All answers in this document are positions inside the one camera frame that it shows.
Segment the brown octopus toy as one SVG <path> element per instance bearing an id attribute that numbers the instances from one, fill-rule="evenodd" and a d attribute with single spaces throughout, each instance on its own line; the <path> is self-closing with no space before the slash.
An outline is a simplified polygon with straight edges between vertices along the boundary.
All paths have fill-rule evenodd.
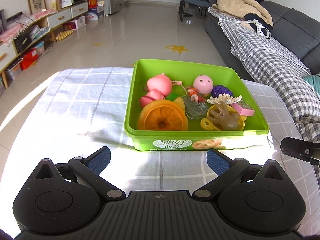
<path id="1" fill-rule="evenodd" d="M 239 131 L 242 129 L 240 114 L 230 110 L 224 102 L 215 103 L 208 109 L 207 118 L 221 131 Z"/>

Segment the yellow plastic bowl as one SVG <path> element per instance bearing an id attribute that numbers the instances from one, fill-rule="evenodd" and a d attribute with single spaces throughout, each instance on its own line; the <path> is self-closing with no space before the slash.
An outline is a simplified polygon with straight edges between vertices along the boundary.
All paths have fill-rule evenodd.
<path id="1" fill-rule="evenodd" d="M 245 121 L 247 119 L 246 116 L 241 115 L 240 118 L 242 119 L 242 129 L 240 131 L 244 130 L 245 127 Z M 204 129 L 205 131 L 221 131 L 219 130 L 218 127 L 216 127 L 215 125 L 213 125 L 213 123 L 207 118 L 207 116 L 205 118 L 203 118 L 200 122 L 201 128 Z"/>

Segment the pink rectangular block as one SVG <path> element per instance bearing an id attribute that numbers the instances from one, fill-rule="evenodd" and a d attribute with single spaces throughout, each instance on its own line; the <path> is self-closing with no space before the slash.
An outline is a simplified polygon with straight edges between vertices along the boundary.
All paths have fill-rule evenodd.
<path id="1" fill-rule="evenodd" d="M 231 104 L 231 107 L 233 107 L 240 115 L 243 116 L 253 116 L 255 114 L 255 110 L 244 101 L 233 103 Z"/>

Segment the beige starfish toy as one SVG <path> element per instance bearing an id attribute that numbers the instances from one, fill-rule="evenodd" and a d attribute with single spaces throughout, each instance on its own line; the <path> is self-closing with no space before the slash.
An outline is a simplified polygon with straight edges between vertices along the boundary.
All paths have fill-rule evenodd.
<path id="1" fill-rule="evenodd" d="M 237 96 L 233 97 L 230 96 L 229 94 L 220 94 L 219 96 L 216 97 L 210 97 L 207 99 L 207 102 L 210 103 L 211 105 L 214 105 L 216 103 L 221 103 L 223 102 L 225 105 L 231 105 L 234 103 L 238 103 L 239 101 L 242 100 L 242 96 Z"/>

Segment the purple grape toy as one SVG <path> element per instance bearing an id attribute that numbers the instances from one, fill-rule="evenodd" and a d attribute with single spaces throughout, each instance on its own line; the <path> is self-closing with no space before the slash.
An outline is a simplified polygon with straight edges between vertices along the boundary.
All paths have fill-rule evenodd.
<path id="1" fill-rule="evenodd" d="M 223 86 L 223 85 L 215 85 L 213 87 L 213 90 L 211 91 L 211 96 L 212 97 L 219 97 L 223 94 L 227 94 L 227 95 L 230 95 L 230 96 L 233 96 L 233 92 L 231 90 L 229 90 L 227 87 Z"/>

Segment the red lobster toy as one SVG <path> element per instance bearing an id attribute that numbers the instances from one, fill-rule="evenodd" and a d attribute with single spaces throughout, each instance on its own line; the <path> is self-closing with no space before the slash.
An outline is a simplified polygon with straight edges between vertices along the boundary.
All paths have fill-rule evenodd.
<path id="1" fill-rule="evenodd" d="M 204 97 L 200 96 L 199 92 L 195 88 L 188 89 L 188 96 L 191 101 L 196 102 L 196 103 L 206 101 L 206 99 Z"/>

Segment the yellow corn toy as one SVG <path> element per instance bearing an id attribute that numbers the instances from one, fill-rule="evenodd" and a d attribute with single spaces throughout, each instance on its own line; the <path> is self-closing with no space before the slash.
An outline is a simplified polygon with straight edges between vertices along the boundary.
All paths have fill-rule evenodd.
<path id="1" fill-rule="evenodd" d="M 184 101 L 182 99 L 182 97 L 176 93 L 170 93 L 169 95 L 167 95 L 165 97 L 166 100 L 170 100 L 174 103 L 176 103 L 177 105 L 179 105 L 181 107 L 181 109 L 183 109 L 183 111 L 185 112 L 185 104 Z"/>

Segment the orange slice toy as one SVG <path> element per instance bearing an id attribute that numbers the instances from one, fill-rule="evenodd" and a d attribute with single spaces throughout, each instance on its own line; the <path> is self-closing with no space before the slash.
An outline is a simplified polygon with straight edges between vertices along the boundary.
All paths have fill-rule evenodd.
<path id="1" fill-rule="evenodd" d="M 156 100 L 146 105 L 137 121 L 138 130 L 187 131 L 188 119 L 184 110 L 170 100 Z"/>

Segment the pink pig toy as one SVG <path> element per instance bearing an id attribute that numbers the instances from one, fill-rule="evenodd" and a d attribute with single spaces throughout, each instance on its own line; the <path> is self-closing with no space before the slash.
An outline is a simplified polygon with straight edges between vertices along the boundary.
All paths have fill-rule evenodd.
<path id="1" fill-rule="evenodd" d="M 145 87 L 147 94 L 139 99 L 140 106 L 144 108 L 154 101 L 164 100 L 172 92 L 173 86 L 180 85 L 182 81 L 171 80 L 164 73 L 148 79 Z"/>

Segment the grey checked tablecloth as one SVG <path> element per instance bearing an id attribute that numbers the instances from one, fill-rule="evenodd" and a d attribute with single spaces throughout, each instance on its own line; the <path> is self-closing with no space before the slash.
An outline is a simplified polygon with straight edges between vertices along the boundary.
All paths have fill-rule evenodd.
<path id="1" fill-rule="evenodd" d="M 139 152 L 124 131 L 131 68 L 68 69 L 47 87 L 20 129 L 1 178 L 1 229 L 17 236 L 20 229 L 12 204 L 21 187 L 43 158 L 66 163 L 87 157 L 99 148 L 111 150 L 111 162 L 101 176 L 125 192 L 132 190 L 195 191 L 215 178 L 204 151 Z M 319 187 L 313 167 L 281 154 L 285 137 L 299 132 L 279 95 L 266 85 L 245 82 L 263 112 L 270 132 L 260 145 L 228 150 L 229 158 L 252 164 L 276 159 L 306 203 L 299 232 L 319 233 Z"/>

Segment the green plastic storage box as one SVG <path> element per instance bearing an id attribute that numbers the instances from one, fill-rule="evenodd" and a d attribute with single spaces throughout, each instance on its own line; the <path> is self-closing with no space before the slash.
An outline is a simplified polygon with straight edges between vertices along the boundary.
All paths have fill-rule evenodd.
<path id="1" fill-rule="evenodd" d="M 145 94 L 143 86 L 146 85 L 147 80 L 157 74 L 165 74 L 186 85 L 191 85 L 196 76 L 207 74 L 215 83 L 225 85 L 235 94 L 240 94 L 255 113 L 252 117 L 247 118 L 243 131 L 205 131 L 197 120 L 189 120 L 187 131 L 139 130 L 137 128 L 138 117 L 142 111 L 139 98 Z M 246 148 L 262 144 L 269 132 L 269 126 L 262 111 L 243 80 L 232 68 L 153 59 L 141 59 L 135 63 L 124 127 L 127 135 L 132 138 L 135 149 L 139 151 L 194 150 L 195 142 L 210 139 L 221 141 L 218 148 L 228 150 Z"/>

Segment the checked sofa blanket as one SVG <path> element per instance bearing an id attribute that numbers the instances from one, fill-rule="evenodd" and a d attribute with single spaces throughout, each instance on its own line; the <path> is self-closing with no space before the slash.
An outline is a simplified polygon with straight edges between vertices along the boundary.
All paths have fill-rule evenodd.
<path id="1" fill-rule="evenodd" d="M 274 38 L 258 35 L 244 21 L 215 8 L 208 11 L 246 72 L 278 93 L 304 140 L 319 142 L 319 94 L 303 79 L 310 70 Z"/>

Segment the dark grey sofa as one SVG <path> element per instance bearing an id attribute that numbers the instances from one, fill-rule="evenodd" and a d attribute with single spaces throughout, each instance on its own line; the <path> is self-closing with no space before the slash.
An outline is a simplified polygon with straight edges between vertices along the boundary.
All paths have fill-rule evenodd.
<path id="1" fill-rule="evenodd" d="M 302 63 L 311 74 L 319 73 L 319 22 L 293 8 L 266 1 L 262 6 L 271 14 L 271 37 L 258 35 L 249 25 L 234 16 L 209 9 L 205 31 L 227 67 L 245 80 L 253 80 L 257 68 L 246 70 L 244 63 L 259 52 L 284 56 Z"/>

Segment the red storage box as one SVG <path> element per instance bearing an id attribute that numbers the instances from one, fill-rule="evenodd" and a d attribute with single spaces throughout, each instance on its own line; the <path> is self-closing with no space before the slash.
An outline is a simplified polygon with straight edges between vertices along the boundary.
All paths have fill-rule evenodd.
<path id="1" fill-rule="evenodd" d="M 39 58 L 36 48 L 28 49 L 23 55 L 21 55 L 21 69 L 28 69 Z"/>

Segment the white wooden sideboard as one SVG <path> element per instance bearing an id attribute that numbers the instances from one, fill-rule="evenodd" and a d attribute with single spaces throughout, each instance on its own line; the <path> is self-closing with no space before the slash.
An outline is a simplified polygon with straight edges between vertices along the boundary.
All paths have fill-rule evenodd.
<path id="1" fill-rule="evenodd" d="M 50 9 L 17 19 L 14 26 L 1 35 L 1 78 L 4 87 L 8 88 L 5 70 L 14 60 L 47 35 L 50 34 L 55 38 L 56 29 L 86 12 L 88 12 L 88 3 L 80 2 L 59 11 Z M 33 36 L 31 42 L 23 50 L 18 51 L 15 40 L 24 34 L 30 34 L 33 28 L 40 35 Z"/>

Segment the framed cartoon picture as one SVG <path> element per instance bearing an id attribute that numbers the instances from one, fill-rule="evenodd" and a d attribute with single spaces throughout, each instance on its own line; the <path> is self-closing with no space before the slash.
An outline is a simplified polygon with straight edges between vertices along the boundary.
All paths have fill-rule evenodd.
<path id="1" fill-rule="evenodd" d="M 47 9 L 45 0 L 27 0 L 27 1 L 28 1 L 30 13 L 32 15 Z"/>

